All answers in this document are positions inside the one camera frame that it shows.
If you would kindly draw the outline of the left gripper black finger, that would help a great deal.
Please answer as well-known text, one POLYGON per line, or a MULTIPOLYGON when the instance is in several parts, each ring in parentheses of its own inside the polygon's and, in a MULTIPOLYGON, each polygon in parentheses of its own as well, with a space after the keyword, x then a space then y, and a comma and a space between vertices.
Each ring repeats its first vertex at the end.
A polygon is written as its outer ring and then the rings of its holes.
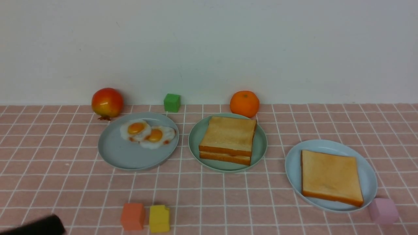
POLYGON ((67 233, 61 219, 51 214, 33 220, 22 226, 2 231, 1 235, 65 235, 67 233))

